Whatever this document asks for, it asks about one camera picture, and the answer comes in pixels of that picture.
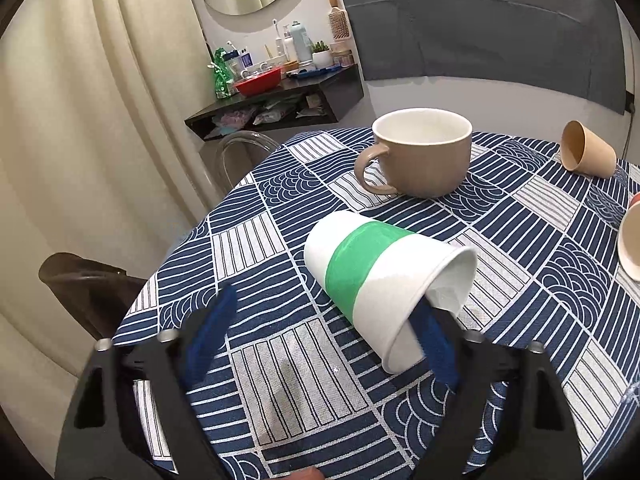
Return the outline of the person's left hand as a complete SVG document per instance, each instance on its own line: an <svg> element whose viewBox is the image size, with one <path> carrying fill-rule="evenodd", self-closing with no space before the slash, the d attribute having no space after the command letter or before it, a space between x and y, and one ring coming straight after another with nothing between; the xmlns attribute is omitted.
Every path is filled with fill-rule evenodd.
<svg viewBox="0 0 640 480"><path fill-rule="evenodd" d="M284 480L324 480L326 477L316 467L306 467L301 470L292 471Z"/></svg>

